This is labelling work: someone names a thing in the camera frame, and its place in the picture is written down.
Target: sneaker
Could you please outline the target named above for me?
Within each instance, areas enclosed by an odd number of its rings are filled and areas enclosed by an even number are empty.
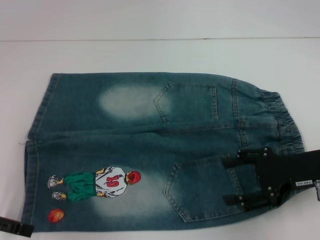
[[[58,185],[58,177],[56,175],[53,175],[49,178],[49,181],[48,181],[48,188],[51,189],[55,186]]]
[[[54,193],[52,193],[52,198],[55,200],[59,200],[59,201],[63,201],[66,198],[65,197],[61,197],[62,192],[59,191],[55,191]]]

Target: green shorts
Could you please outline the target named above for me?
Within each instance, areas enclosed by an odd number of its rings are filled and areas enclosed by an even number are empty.
[[[88,199],[97,195],[96,174],[94,172],[74,172],[64,176],[64,185],[71,188],[66,193],[66,199],[76,202]]]

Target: elastic waistband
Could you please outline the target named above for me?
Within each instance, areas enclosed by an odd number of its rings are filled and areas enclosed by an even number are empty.
[[[267,110],[278,121],[279,142],[282,154],[292,155],[303,153],[304,144],[297,125],[290,116],[280,94],[261,90],[261,96]]]

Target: back pocket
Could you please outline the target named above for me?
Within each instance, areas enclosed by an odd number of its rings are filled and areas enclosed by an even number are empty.
[[[173,83],[154,99],[164,123],[200,122],[218,119],[216,87]]]
[[[223,195],[242,194],[233,168],[225,169],[220,155],[187,162],[176,162],[164,188],[164,195],[183,221],[220,218],[243,212],[227,206]]]

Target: white jersey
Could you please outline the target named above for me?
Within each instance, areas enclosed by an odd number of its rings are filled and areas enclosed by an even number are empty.
[[[113,198],[124,193],[127,188],[126,174],[120,167],[107,167],[104,173],[95,175],[95,191]]]

